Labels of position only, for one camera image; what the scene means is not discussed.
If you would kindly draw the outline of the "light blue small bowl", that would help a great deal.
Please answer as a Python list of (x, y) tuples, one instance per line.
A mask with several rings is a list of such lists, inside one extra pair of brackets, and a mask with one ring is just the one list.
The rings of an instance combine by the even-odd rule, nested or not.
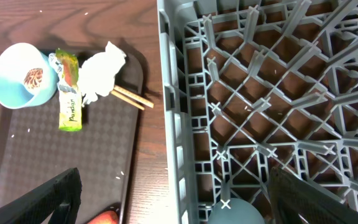
[(6, 108), (46, 103), (55, 94), (57, 82), (48, 56), (31, 44), (14, 44), (0, 55), (0, 104)]

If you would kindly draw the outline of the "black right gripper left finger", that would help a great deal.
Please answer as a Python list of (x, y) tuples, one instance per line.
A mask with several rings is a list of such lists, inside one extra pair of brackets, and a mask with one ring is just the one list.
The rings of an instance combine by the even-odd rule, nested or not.
[(70, 168), (0, 208), (3, 223), (75, 223), (81, 204), (82, 183)]

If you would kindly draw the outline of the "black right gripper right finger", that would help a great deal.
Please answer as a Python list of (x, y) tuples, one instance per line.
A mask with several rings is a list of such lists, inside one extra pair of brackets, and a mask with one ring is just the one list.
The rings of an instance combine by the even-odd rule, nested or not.
[(358, 212), (345, 207), (288, 172), (272, 168), (268, 195), (276, 223), (358, 223)]

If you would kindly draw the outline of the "light blue cup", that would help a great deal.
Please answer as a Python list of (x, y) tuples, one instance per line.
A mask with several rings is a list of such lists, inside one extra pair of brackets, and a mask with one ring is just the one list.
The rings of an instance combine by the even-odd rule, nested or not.
[(260, 212), (250, 203), (239, 198), (221, 200), (208, 218), (208, 224), (264, 224)]

